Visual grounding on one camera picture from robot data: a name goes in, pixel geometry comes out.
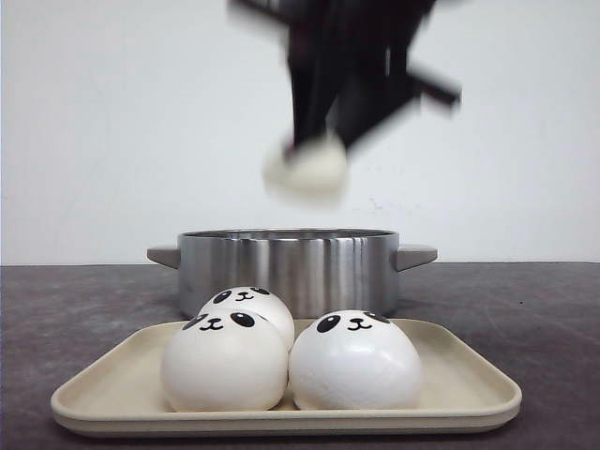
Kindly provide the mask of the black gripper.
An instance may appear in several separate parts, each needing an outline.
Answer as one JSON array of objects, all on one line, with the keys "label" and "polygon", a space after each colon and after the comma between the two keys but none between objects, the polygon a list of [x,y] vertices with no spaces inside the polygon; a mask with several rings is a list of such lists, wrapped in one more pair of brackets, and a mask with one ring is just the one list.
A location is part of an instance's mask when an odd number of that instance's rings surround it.
[{"label": "black gripper", "polygon": [[[352,78],[336,106],[335,132],[347,150],[415,97],[427,95],[452,107],[460,90],[407,68],[408,52],[434,1],[232,1],[258,21],[288,28],[288,62],[308,67],[319,54],[342,59],[384,77]],[[314,153],[326,141],[326,117],[338,93],[333,69],[292,69],[292,142],[285,162]]]}]

